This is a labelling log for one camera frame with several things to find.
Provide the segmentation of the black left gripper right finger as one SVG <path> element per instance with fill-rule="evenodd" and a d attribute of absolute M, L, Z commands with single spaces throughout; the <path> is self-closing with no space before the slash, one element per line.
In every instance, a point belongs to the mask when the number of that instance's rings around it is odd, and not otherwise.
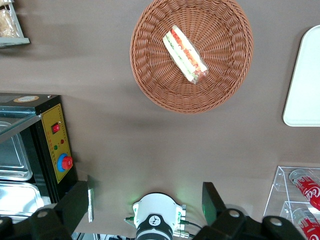
<path fill-rule="evenodd" d="M 266 216 L 257 222 L 241 210 L 226 207 L 214 184 L 202 184 L 202 211 L 207 225 L 203 240 L 303 240 L 303 235 L 287 219 Z"/>

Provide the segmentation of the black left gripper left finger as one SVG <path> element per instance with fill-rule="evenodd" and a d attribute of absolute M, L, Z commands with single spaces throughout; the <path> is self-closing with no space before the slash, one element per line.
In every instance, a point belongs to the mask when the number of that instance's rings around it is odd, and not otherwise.
<path fill-rule="evenodd" d="M 71 240 L 89 209 L 89 186 L 78 181 L 54 206 L 46 205 L 18 223 L 0 218 L 2 240 Z"/>

